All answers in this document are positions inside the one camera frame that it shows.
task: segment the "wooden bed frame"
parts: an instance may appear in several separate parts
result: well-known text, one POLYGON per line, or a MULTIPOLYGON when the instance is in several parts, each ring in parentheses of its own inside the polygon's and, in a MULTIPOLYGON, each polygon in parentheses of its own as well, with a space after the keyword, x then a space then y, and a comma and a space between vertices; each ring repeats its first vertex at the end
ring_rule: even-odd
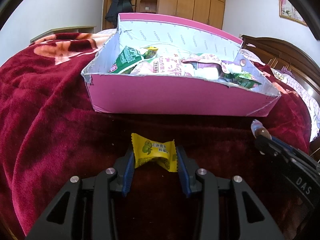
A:
MULTIPOLYGON (((286 67, 296 80, 320 105, 320 67, 301 49, 293 44, 275 38, 254 38, 242 35, 243 49, 256 54, 271 68, 286 67)), ((320 159, 320 137, 310 143, 310 153, 320 159)))

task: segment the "white wall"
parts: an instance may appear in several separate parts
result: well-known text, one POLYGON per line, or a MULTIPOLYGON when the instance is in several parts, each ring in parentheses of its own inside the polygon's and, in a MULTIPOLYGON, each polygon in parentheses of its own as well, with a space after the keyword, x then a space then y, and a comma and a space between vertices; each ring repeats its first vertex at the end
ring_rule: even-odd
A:
POLYGON ((96 26, 101 31, 103 0, 23 0, 0 30, 0 66, 48 30, 96 26))
POLYGON ((272 37, 288 41, 320 66, 320 43, 308 27, 279 17, 279 0, 226 0, 223 28, 238 37, 272 37))

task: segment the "pink box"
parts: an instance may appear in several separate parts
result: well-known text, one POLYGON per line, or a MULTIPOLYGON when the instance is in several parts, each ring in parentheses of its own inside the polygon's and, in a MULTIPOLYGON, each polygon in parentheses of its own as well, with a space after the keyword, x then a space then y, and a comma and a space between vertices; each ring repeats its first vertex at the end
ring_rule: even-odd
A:
POLYGON ((95 111, 132 114, 267 116, 280 92, 239 52, 242 40, 214 27, 178 17, 119 14, 117 33, 82 70, 95 111), (262 85, 246 89, 201 78, 108 73, 124 46, 213 53, 239 62, 262 85))

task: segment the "yellow candy wrapper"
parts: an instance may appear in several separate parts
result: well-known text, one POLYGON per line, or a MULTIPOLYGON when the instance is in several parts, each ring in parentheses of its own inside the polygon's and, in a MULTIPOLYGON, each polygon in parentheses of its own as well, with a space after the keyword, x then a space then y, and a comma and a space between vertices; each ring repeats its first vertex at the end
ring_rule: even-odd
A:
POLYGON ((177 152, 174 140, 159 143, 144 138, 136 133, 131 134, 135 168, 149 162, 156 161, 161 167, 170 172, 177 172, 177 152))

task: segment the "red blanket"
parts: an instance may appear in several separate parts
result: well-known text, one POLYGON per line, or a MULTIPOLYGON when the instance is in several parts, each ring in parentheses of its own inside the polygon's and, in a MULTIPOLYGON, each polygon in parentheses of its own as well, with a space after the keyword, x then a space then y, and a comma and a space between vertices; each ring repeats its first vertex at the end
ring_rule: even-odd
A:
MULTIPOLYGON (((93 111, 80 72, 107 39, 53 35, 0 68, 1 215, 17 238, 29 232, 71 176, 95 176, 123 156, 132 132, 159 142, 175 139, 216 176, 241 175, 282 227, 290 196, 279 192, 264 156, 254 149, 253 118, 93 111)), ((273 136, 307 152, 306 105, 268 66, 257 66, 282 92, 268 117, 259 120, 273 136)), ((190 205, 177 173, 147 163, 135 171, 127 198, 116 202, 119 239, 190 239, 195 221, 190 205)))

